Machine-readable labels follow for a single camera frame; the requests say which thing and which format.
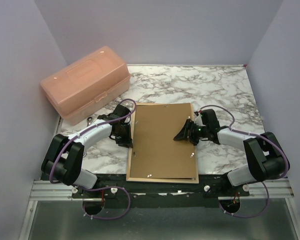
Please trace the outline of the silver ratchet wrench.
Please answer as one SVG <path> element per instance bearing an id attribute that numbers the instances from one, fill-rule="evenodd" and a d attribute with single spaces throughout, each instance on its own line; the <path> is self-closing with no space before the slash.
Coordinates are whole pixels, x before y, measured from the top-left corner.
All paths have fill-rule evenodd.
<path id="1" fill-rule="evenodd" d="M 92 116 L 89 116 L 87 119 L 87 126 L 86 126 L 86 131 L 89 132 L 91 129 L 94 128 L 94 126 L 91 126 L 92 123 L 94 122 L 94 118 Z"/>

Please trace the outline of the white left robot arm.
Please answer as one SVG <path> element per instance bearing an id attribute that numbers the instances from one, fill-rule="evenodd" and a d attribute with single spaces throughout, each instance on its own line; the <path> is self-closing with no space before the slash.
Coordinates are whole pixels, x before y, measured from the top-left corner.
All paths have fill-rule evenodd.
<path id="1" fill-rule="evenodd" d="M 78 186 L 91 198 L 101 191 L 98 177 L 82 168 L 84 154 L 99 141 L 110 138 L 123 148 L 132 148 L 131 125 L 126 119 L 136 111 L 118 104 L 114 111 L 97 117 L 86 128 L 71 135 L 57 134 L 52 138 L 41 165 L 41 172 L 52 184 Z"/>

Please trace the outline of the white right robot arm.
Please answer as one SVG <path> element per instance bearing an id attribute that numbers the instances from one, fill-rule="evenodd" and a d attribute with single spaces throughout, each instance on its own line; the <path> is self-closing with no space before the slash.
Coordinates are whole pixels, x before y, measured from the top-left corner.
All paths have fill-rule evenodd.
<path id="1" fill-rule="evenodd" d="M 189 141 L 194 146 L 210 141 L 245 152 L 247 165 L 227 172 L 220 183 L 224 195 L 233 195 L 240 185 L 276 180 L 288 173 L 289 160 L 272 132 L 257 134 L 221 126 L 213 109 L 202 108 L 195 115 L 195 120 L 186 120 L 174 141 Z"/>

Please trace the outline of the aluminium mounting rail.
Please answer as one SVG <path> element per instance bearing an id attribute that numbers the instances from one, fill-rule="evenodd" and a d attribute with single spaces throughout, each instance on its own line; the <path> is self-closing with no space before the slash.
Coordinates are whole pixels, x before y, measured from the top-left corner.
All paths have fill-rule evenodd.
<path id="1" fill-rule="evenodd" d="M 248 185 L 248 195 L 246 192 L 239 191 L 240 199 L 265 199 L 266 192 L 271 199 L 290 199 L 294 197 L 294 192 L 289 179 L 282 178 L 277 180 L 266 180 L 265 188 L 261 183 Z M 74 193 L 71 186 L 51 184 L 49 181 L 34 181 L 30 190 L 30 201 L 100 201 L 101 197 L 93 197 L 91 192 L 87 195 Z"/>

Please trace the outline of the translucent orange plastic box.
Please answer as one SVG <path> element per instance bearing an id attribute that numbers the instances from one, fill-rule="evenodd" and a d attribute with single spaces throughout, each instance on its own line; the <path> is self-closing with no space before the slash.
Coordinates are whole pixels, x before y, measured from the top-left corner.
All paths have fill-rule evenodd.
<path id="1" fill-rule="evenodd" d="M 62 119 L 76 125 L 130 87 L 126 62 L 104 46 L 43 79 L 40 86 Z"/>

